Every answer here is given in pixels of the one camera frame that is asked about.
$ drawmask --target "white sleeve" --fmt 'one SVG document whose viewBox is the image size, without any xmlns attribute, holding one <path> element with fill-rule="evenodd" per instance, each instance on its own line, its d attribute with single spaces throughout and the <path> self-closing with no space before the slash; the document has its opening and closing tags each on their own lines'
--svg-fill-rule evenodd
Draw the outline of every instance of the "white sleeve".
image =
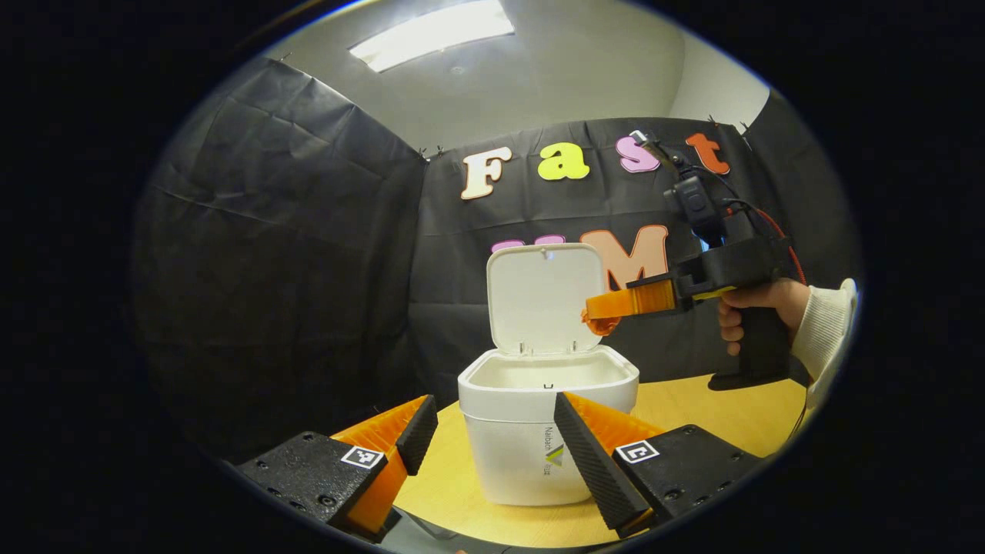
<svg viewBox="0 0 985 554">
<path fill-rule="evenodd" d="M 791 348 L 791 353 L 814 378 L 814 384 L 808 388 L 809 408 L 826 396 L 841 365 L 857 306 L 858 290 L 852 279 L 842 281 L 836 291 L 811 287 L 807 309 Z"/>
</svg>

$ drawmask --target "red cable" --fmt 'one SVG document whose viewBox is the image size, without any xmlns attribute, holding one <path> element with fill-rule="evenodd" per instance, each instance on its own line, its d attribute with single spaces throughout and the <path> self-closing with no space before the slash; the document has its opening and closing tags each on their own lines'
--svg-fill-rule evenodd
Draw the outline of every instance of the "red cable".
<svg viewBox="0 0 985 554">
<path fill-rule="evenodd" d="M 762 210 L 759 210 L 759 209 L 756 209 L 756 211 L 759 212 L 759 215 L 761 215 L 763 217 L 763 219 L 765 219 L 766 221 L 768 221 L 773 226 L 774 229 L 776 229 L 776 232 L 780 234 L 780 238 L 781 239 L 783 239 L 784 237 L 786 237 L 786 235 L 783 234 L 783 230 L 780 229 L 780 226 L 779 225 L 776 225 L 776 222 L 773 221 L 773 218 L 769 217 L 769 214 L 767 214 L 766 212 L 764 212 Z M 801 268 L 801 266 L 800 266 L 800 260 L 797 259 L 797 254 L 794 253 L 794 247 L 793 246 L 788 246 L 788 247 L 790 249 L 790 257 L 793 258 L 794 265 L 797 266 L 797 274 L 800 276 L 801 283 L 807 285 L 807 278 L 804 277 L 804 269 Z"/>
</svg>

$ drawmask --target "table surface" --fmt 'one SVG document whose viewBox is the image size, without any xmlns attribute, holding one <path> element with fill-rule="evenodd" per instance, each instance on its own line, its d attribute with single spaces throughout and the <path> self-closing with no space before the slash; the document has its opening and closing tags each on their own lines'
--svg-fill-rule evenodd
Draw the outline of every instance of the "table surface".
<svg viewBox="0 0 985 554">
<path fill-rule="evenodd" d="M 695 424 L 757 456 L 783 445 L 804 407 L 804 387 L 780 381 L 712 391 L 711 376 L 642 383 L 633 417 L 671 430 Z M 492 504 L 479 488 L 458 402 L 440 410 L 438 426 L 418 475 L 410 477 L 394 505 L 447 529 L 516 546 L 584 546 L 618 540 L 592 499 L 566 506 Z M 441 460 L 459 459 L 448 466 Z"/>
</svg>

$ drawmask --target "ceiling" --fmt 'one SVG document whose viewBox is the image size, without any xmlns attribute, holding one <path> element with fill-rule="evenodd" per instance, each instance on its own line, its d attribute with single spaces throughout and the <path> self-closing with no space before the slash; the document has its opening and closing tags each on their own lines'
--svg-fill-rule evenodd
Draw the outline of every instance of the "ceiling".
<svg viewBox="0 0 985 554">
<path fill-rule="evenodd" d="M 427 153 L 571 120 L 667 116 L 685 40 L 619 0 L 499 0 L 515 35 L 487 38 L 382 73 L 348 48 L 465 0 L 375 0 L 315 22 L 265 55 L 329 85 Z"/>
</svg>

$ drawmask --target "white lid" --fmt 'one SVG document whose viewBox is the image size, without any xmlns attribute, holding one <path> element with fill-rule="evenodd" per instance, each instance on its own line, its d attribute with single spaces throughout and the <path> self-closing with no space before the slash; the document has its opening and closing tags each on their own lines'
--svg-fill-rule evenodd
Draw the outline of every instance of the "white lid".
<svg viewBox="0 0 985 554">
<path fill-rule="evenodd" d="M 534 356 L 594 347 L 602 337 L 581 321 L 581 311 L 585 300 L 606 292 L 604 277 L 602 257 L 584 242 L 497 250 L 486 263 L 492 342 Z"/>
</svg>

